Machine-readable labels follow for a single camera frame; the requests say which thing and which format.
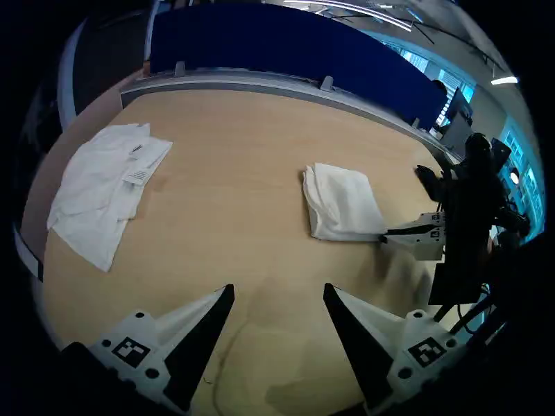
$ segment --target white towel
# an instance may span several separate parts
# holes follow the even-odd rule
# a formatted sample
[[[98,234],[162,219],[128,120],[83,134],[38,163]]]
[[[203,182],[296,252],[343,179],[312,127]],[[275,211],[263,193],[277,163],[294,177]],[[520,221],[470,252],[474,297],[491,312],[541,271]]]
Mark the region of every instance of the white towel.
[[[377,241],[386,232],[366,175],[322,163],[307,166],[302,189],[312,236],[331,241]]]
[[[149,135],[149,124],[100,131],[71,158],[52,202],[47,228],[105,272],[144,185],[172,145]]]

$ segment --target wall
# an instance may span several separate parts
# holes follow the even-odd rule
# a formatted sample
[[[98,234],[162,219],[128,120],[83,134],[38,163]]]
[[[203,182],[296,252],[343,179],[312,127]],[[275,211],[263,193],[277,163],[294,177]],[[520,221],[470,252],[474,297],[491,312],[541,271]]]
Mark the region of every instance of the wall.
[[[507,113],[499,103],[480,85],[474,90],[472,100],[472,129],[486,135],[489,141],[499,139],[507,120]]]

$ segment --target crumpled white cloth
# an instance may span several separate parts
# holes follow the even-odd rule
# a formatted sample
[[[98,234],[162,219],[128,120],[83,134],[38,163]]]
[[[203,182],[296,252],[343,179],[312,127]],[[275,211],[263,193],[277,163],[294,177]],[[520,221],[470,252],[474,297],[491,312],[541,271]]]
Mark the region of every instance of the crumpled white cloth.
[[[112,125],[83,144],[69,161],[46,226],[80,256],[109,271],[144,185],[125,181],[137,169],[154,171],[172,143],[150,137],[150,125]],[[138,158],[130,154],[140,147]]]
[[[386,232],[368,178],[322,163],[307,166],[302,190],[311,235],[331,241],[377,241]]]

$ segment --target cable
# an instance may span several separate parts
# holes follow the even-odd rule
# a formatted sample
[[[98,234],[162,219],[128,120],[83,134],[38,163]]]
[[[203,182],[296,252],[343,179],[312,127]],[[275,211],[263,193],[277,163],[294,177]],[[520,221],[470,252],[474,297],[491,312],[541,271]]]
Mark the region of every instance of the cable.
[[[456,312],[459,314],[459,322],[463,320],[463,314],[461,313],[461,305],[458,304],[456,306]],[[476,333],[476,331],[473,331],[472,329],[469,329],[466,324],[463,324],[463,328],[465,329],[465,331],[467,331],[470,335],[474,335]]]
[[[462,313],[459,314],[459,321],[453,325],[453,327],[451,328],[451,330],[449,331],[449,333],[451,335],[456,334],[457,332],[459,332],[462,328],[466,329],[466,324],[468,324],[472,319],[474,319],[475,317],[477,317],[481,312],[484,312],[484,310],[491,306],[491,304],[493,303],[493,296],[489,295],[488,297],[486,297],[486,299],[482,300],[481,302],[477,303],[476,306],[474,306],[474,308],[470,309],[466,315],[462,316]]]

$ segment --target table surface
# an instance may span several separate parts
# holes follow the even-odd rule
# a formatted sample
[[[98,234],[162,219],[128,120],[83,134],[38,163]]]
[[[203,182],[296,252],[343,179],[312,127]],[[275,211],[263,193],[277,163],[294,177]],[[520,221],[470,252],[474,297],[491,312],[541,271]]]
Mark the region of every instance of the table surface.
[[[376,122],[267,94],[149,94],[112,124],[147,122],[173,147],[112,269],[101,272],[49,234],[44,303],[63,343],[88,345],[135,309],[156,317],[233,283],[196,414],[330,414],[361,401],[324,283],[404,316],[426,309],[433,262],[377,243],[311,238],[301,173],[314,162],[365,173],[394,226],[435,210],[413,173],[416,164],[438,171],[433,157]]]

